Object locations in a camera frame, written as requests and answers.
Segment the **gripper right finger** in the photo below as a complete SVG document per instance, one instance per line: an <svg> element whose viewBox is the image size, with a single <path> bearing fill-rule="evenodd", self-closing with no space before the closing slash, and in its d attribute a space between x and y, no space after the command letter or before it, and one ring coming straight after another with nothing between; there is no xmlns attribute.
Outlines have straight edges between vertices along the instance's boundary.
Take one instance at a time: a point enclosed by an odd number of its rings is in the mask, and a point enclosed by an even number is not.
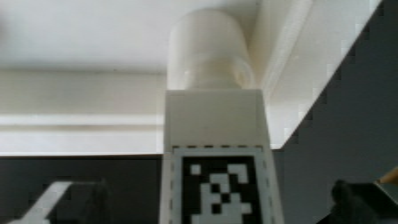
<svg viewBox="0 0 398 224"><path fill-rule="evenodd" d="M398 183L336 181L329 224L398 224Z"/></svg>

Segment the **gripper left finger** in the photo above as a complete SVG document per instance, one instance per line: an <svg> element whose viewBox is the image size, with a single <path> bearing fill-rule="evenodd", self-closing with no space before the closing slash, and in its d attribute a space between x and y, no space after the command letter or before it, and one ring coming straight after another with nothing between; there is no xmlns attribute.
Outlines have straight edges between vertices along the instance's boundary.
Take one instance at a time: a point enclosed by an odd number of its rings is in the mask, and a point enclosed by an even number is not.
<svg viewBox="0 0 398 224"><path fill-rule="evenodd" d="M105 183L55 181L9 224L112 224Z"/></svg>

